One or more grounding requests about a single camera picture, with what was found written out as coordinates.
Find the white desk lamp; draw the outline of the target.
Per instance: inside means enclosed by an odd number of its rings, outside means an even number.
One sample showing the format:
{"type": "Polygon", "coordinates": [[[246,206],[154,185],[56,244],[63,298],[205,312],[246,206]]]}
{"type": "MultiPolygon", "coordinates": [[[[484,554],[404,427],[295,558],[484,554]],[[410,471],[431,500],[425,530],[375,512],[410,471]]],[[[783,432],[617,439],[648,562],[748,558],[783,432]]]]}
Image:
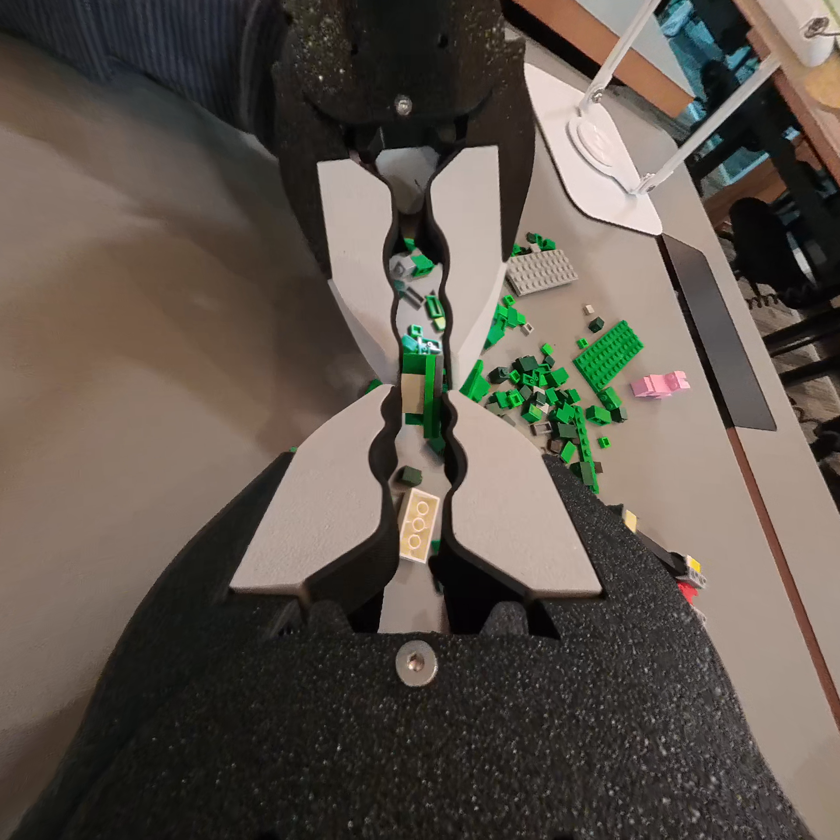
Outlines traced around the white desk lamp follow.
{"type": "Polygon", "coordinates": [[[663,232],[650,192],[665,182],[781,68],[769,54],[751,78],[690,135],[661,168],[641,176],[609,112],[601,105],[606,87],[647,21],[656,2],[642,2],[610,48],[585,91],[527,64],[528,94],[542,139],[563,187],[583,215],[607,224],[658,236],[663,232]]]}

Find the green brick assembly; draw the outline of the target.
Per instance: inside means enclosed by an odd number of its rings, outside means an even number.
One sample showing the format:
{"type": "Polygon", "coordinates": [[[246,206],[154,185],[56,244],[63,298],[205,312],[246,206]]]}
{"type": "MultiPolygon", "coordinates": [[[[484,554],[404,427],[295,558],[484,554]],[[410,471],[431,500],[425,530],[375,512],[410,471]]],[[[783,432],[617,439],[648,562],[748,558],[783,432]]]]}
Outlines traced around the green brick assembly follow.
{"type": "Polygon", "coordinates": [[[445,453],[441,420],[445,386],[445,362],[441,353],[403,352],[400,379],[403,423],[419,429],[427,446],[440,457],[445,453]]]}

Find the black flat panel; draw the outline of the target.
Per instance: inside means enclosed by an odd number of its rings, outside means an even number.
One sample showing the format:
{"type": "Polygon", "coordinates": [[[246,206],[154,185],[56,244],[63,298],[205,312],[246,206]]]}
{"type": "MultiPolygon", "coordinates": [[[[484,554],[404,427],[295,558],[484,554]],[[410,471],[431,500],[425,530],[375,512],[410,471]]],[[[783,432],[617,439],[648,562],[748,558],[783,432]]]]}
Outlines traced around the black flat panel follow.
{"type": "Polygon", "coordinates": [[[777,429],[705,255],[667,234],[660,255],[725,428],[777,429]]]}

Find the black tan brick vehicle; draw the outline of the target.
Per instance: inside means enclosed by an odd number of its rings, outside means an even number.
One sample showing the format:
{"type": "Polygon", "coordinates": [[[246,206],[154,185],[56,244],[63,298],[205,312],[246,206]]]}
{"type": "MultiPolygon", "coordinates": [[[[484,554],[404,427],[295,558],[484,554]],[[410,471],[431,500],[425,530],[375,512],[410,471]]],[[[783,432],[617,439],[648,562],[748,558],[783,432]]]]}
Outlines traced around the black tan brick vehicle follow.
{"type": "Polygon", "coordinates": [[[688,554],[666,550],[656,541],[640,532],[636,515],[626,506],[610,505],[607,508],[621,520],[628,530],[637,535],[643,546],[665,567],[700,624],[707,629],[707,618],[694,603],[699,592],[707,587],[707,578],[702,572],[700,563],[688,554]]]}

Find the brown wooden table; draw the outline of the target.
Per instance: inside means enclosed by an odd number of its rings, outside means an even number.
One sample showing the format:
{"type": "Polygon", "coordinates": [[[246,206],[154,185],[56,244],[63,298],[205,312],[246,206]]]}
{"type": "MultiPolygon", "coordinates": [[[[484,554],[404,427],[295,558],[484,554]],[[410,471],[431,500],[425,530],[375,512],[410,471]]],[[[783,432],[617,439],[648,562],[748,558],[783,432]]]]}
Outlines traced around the brown wooden table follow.
{"type": "MultiPolygon", "coordinates": [[[[594,78],[643,5],[638,1],[506,1],[507,22],[584,77],[594,78]]],[[[695,98],[675,52],[651,17],[614,74],[670,118],[695,98]]]]}

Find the grey studded plate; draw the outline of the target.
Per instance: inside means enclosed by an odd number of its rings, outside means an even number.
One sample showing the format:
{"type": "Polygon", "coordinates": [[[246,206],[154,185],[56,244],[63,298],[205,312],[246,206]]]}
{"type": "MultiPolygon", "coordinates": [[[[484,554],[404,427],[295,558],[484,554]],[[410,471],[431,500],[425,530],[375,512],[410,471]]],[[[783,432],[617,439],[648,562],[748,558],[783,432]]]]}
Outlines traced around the grey studded plate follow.
{"type": "Polygon", "coordinates": [[[520,298],[541,291],[566,287],[578,279],[578,273],[560,249],[515,255],[507,262],[507,283],[520,298]]]}

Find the grey desk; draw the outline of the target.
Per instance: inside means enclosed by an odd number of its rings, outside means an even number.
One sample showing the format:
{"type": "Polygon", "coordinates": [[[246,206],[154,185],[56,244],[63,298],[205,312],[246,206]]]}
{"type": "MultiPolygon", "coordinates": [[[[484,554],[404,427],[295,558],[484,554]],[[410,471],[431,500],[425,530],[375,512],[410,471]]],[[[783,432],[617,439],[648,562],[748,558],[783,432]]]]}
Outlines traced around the grey desk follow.
{"type": "MultiPolygon", "coordinates": [[[[654,195],[705,253],[776,430],[733,449],[657,243],[579,215],[539,143],[526,230],[580,273],[526,298],[569,364],[591,303],[644,342],[601,498],[694,555],[698,599],[761,750],[838,838],[838,728],[764,526],[760,488],[832,671],[838,515],[688,176],[654,195]]],[[[259,144],[142,77],[100,85],[2,35],[2,838],[56,771],[102,667],[165,566],[373,377],[259,144]]]]}

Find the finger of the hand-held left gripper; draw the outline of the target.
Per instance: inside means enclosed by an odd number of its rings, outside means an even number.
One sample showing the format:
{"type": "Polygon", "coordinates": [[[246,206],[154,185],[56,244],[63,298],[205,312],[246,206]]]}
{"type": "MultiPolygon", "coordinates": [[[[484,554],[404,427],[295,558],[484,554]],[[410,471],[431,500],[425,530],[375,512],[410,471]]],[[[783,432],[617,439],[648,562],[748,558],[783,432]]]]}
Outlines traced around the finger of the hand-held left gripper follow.
{"type": "Polygon", "coordinates": [[[446,253],[447,369],[471,371],[484,348],[505,274],[496,145],[458,152],[434,175],[428,197],[446,253]]]}
{"type": "Polygon", "coordinates": [[[329,288],[374,374],[398,378],[396,291],[387,256],[396,237],[392,190],[352,159],[318,163],[322,216],[329,249],[329,288]]]}

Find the tan two-by-three brick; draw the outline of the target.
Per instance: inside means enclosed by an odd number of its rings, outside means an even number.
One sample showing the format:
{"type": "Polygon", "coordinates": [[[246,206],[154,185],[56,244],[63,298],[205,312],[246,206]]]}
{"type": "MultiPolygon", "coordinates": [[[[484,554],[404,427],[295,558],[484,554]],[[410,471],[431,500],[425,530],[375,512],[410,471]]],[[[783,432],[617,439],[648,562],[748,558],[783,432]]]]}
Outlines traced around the tan two-by-three brick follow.
{"type": "Polygon", "coordinates": [[[427,562],[440,505],[439,497],[416,487],[404,494],[397,517],[400,560],[427,562]]]}

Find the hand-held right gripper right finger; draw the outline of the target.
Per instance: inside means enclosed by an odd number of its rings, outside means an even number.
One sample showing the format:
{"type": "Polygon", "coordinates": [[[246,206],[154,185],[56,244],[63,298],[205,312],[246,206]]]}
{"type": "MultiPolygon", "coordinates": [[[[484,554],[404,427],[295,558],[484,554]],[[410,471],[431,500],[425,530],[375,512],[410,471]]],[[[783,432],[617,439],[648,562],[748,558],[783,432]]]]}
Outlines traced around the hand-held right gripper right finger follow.
{"type": "Polygon", "coordinates": [[[526,619],[542,602],[603,596],[590,554],[542,455],[459,392],[442,407],[445,474],[436,578],[448,627],[478,632],[501,603],[526,619]]]}

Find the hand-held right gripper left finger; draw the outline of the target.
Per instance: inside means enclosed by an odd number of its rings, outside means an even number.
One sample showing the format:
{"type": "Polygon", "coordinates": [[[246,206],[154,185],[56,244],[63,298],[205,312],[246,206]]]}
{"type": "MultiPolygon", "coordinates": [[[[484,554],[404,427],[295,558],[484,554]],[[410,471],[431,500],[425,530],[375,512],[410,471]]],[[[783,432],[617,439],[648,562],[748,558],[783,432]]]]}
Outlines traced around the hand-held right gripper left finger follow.
{"type": "Polygon", "coordinates": [[[356,632],[380,629],[399,565],[390,478],[402,398],[379,385],[321,425],[290,457],[229,584],[282,595],[308,612],[332,602],[356,632]]]}

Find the pile of small green bricks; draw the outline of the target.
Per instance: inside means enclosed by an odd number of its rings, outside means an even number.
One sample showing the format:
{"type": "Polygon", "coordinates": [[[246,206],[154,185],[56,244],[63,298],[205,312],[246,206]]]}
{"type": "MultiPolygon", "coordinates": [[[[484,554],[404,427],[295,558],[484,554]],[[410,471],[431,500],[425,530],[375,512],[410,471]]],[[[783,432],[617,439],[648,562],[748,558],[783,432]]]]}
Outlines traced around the pile of small green bricks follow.
{"type": "MultiPolygon", "coordinates": [[[[526,233],[525,243],[514,244],[510,257],[549,249],[559,249],[553,239],[526,233]]],[[[527,338],[533,333],[533,324],[522,310],[524,297],[515,295],[506,276],[505,281],[509,292],[497,302],[484,351],[495,348],[516,331],[527,338]]],[[[605,321],[595,315],[593,307],[585,307],[584,314],[591,316],[584,327],[589,336],[575,341],[577,355],[609,330],[605,321]]],[[[551,343],[543,343],[535,352],[521,354],[495,367],[479,358],[460,391],[510,425],[524,424],[532,435],[543,439],[551,455],[571,467],[579,481],[598,494],[602,466],[597,456],[612,446],[602,430],[627,420],[623,399],[613,384],[615,379],[598,394],[586,384],[594,399],[586,406],[580,390],[571,382],[569,368],[557,361],[551,343]]]]}

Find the pink brick pig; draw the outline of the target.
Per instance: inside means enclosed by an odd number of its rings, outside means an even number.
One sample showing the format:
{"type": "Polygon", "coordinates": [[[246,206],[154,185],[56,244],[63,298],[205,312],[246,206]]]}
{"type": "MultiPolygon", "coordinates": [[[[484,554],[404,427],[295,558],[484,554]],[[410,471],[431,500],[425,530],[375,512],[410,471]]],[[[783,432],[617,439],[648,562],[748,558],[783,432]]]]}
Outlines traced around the pink brick pig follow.
{"type": "Polygon", "coordinates": [[[690,384],[684,371],[648,374],[631,383],[636,398],[649,400],[662,400],[689,389],[690,384]]]}

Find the large green studded plate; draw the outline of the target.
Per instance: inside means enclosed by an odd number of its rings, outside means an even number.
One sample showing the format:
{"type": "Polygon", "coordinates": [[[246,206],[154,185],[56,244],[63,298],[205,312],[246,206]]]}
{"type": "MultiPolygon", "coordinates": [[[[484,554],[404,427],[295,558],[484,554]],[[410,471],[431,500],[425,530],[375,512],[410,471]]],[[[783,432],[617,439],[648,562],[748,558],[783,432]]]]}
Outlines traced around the large green studded plate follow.
{"type": "Polygon", "coordinates": [[[626,320],[619,321],[600,339],[583,349],[574,367],[594,393],[603,392],[644,349],[644,343],[626,320]]]}

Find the black office chair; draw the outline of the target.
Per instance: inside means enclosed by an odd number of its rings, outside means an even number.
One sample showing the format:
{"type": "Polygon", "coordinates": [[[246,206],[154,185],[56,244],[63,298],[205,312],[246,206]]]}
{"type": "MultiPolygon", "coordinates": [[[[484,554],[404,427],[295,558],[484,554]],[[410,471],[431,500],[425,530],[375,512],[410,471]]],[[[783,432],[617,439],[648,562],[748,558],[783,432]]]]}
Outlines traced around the black office chair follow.
{"type": "Polygon", "coordinates": [[[781,220],[758,198],[739,199],[731,205],[729,216],[740,276],[752,286],[771,287],[781,304],[806,314],[804,320],[763,337],[769,355],[776,357],[826,339],[838,344],[839,313],[831,305],[839,295],[838,263],[818,270],[816,281],[808,280],[781,220]]]}

